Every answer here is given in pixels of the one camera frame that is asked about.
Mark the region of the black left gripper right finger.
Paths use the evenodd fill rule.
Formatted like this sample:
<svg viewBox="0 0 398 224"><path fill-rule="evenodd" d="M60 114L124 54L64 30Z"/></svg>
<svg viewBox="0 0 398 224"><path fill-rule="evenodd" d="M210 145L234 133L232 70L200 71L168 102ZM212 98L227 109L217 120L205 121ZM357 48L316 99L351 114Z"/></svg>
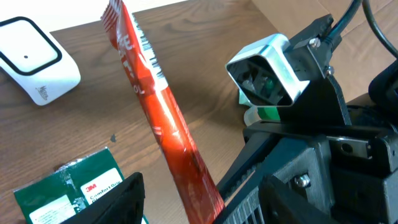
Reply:
<svg viewBox="0 0 398 224"><path fill-rule="evenodd" d="M265 223L337 223L273 175L263 177L258 197Z"/></svg>

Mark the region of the green lid cream jar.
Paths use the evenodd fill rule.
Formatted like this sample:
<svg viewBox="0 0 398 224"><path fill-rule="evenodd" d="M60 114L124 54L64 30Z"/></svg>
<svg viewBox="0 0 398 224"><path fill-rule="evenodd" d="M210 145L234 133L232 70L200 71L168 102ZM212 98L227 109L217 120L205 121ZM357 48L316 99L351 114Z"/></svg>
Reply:
<svg viewBox="0 0 398 224"><path fill-rule="evenodd" d="M244 113L244 123L250 126L253 123L265 120L280 120L280 116L276 107L259 108L252 106Z"/></svg>

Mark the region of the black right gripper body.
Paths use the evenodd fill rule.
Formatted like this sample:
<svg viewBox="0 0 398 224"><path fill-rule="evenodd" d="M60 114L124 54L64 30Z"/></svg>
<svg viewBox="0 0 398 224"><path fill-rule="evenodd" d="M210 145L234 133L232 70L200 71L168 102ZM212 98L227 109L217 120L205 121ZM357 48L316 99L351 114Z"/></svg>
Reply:
<svg viewBox="0 0 398 224"><path fill-rule="evenodd" d="M324 136L331 152L336 219L397 223L397 133L386 128L267 121L248 129L289 137Z"/></svg>

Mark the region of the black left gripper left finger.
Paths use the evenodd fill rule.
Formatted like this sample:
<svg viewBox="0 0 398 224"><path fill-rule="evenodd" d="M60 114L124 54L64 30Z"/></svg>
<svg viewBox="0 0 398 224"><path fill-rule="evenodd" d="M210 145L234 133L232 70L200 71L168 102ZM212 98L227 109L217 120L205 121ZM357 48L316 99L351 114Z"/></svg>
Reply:
<svg viewBox="0 0 398 224"><path fill-rule="evenodd" d="M135 172L62 224L140 224L144 218L143 175Z"/></svg>

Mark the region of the red white tube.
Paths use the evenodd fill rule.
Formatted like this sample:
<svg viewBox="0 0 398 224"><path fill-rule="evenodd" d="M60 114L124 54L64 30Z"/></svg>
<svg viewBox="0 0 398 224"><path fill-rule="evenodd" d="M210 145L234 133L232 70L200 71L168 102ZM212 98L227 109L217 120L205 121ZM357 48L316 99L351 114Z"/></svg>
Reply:
<svg viewBox="0 0 398 224"><path fill-rule="evenodd" d="M213 223L224 201L131 6L110 0L101 22L167 161L188 221Z"/></svg>

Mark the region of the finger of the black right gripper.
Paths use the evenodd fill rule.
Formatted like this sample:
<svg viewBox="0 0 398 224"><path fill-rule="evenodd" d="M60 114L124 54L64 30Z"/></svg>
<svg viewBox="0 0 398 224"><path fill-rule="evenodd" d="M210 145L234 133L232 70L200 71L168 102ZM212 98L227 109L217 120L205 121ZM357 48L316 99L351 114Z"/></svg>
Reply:
<svg viewBox="0 0 398 224"><path fill-rule="evenodd" d="M216 223L265 223L259 185L273 175L308 203L330 216L328 146L275 146L232 196Z"/></svg>
<svg viewBox="0 0 398 224"><path fill-rule="evenodd" d="M246 143L231 167L218 182L217 189L222 199L228 199L233 192L249 178L280 140L276 134L256 133L245 136Z"/></svg>

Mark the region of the green wipes package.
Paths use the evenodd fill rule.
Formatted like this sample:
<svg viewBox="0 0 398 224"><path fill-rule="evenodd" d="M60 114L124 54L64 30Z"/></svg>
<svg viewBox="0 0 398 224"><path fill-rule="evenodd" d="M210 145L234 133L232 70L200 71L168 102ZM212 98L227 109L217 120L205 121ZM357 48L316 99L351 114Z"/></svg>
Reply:
<svg viewBox="0 0 398 224"><path fill-rule="evenodd" d="M15 190L14 196L27 223L59 224L88 208L126 178L106 147Z"/></svg>

